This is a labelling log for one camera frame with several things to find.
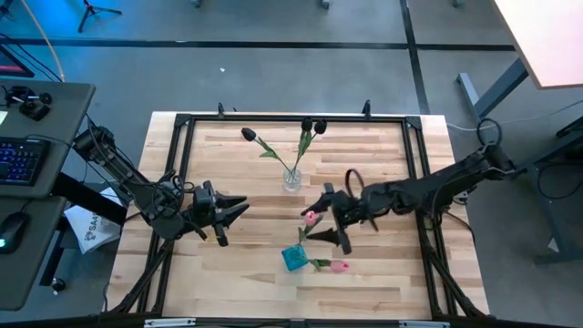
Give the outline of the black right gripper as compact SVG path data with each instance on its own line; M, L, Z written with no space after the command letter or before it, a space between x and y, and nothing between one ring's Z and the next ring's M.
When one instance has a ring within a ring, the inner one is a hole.
M363 220L363 206L358 199L345 191L335 191L331 183L325 183L324 193L302 214L322 213L327 210L332 214L334 227L318 232L317 239L335 244L342 249L344 255L348 255L353 249L346 229Z

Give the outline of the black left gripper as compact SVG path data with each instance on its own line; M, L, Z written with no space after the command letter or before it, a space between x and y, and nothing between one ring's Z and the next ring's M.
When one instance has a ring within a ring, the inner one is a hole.
M196 224L201 228L211 226L219 246L226 247L229 245L226 228L249 208L246 200L246 196L216 193L211 182L206 180L193 193Z

